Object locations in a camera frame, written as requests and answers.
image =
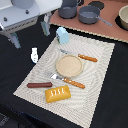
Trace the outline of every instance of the pot handle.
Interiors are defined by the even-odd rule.
[[[77,5],[76,5],[76,7],[79,5],[79,3],[81,2],[81,0],[77,0]]]

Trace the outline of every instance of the knife blade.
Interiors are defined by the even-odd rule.
[[[59,80],[62,80],[68,84],[71,84],[71,85],[74,85],[76,87],[79,87],[79,88],[82,88],[84,89],[85,88],[85,85],[81,84],[81,83],[78,83],[78,82],[75,82],[73,80],[70,80],[70,79],[67,79],[67,78],[63,78],[61,76],[58,76],[57,74],[54,74],[54,73],[51,73],[49,71],[45,71],[44,74],[47,76],[47,77],[50,77],[52,79],[59,79]]]
[[[69,51],[65,51],[63,49],[59,49],[61,52],[65,53],[65,54],[73,54],[73,55],[76,55],[82,59],[85,59],[85,60],[89,60],[89,61],[93,61],[93,62],[97,62],[98,60],[96,58],[92,58],[92,57],[89,57],[89,56],[85,56],[85,55],[81,55],[81,54],[76,54],[76,53],[72,53],[72,52],[69,52]]]

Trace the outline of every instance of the wooden knife handle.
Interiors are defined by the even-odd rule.
[[[80,57],[82,59],[85,59],[85,60],[90,60],[90,61],[93,61],[93,62],[97,62],[98,61],[96,58],[84,56],[84,55],[81,55],[81,54],[78,54],[78,57]]]
[[[72,84],[72,85],[74,85],[74,86],[77,86],[77,87],[79,87],[79,88],[85,88],[85,85],[83,85],[83,84],[81,84],[81,83],[78,83],[78,82],[75,82],[75,81],[72,81],[72,80],[70,80],[70,79],[67,79],[67,78],[64,78],[64,80],[63,80],[64,82],[66,82],[66,83],[68,83],[68,84]]]

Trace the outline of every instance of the striped placemat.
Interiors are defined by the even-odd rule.
[[[57,38],[54,38],[38,63],[14,92],[14,95],[49,110],[81,127],[89,128],[114,44],[72,33],[69,33],[69,39],[68,43],[59,44]],[[98,59],[96,63],[82,60],[84,65],[83,72],[78,77],[72,78],[72,80],[84,84],[86,86],[85,89],[66,84],[60,80],[47,78],[44,75],[46,70],[57,74],[55,68],[56,61],[64,55],[64,53],[58,50],[59,48]],[[45,99],[46,88],[27,88],[26,85],[28,83],[36,82],[52,82],[52,88],[68,85],[71,98],[48,104]]]

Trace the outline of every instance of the cooking pot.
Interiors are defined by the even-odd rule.
[[[123,28],[128,30],[128,5],[120,9],[119,17]]]
[[[100,16],[100,9],[95,6],[84,6],[79,9],[78,18],[82,23],[85,24],[94,24],[98,21],[98,19],[102,20],[108,26],[112,26],[109,22],[103,20]]]
[[[58,14],[64,19],[71,19],[77,14],[78,0],[63,0],[61,8],[58,9]]]

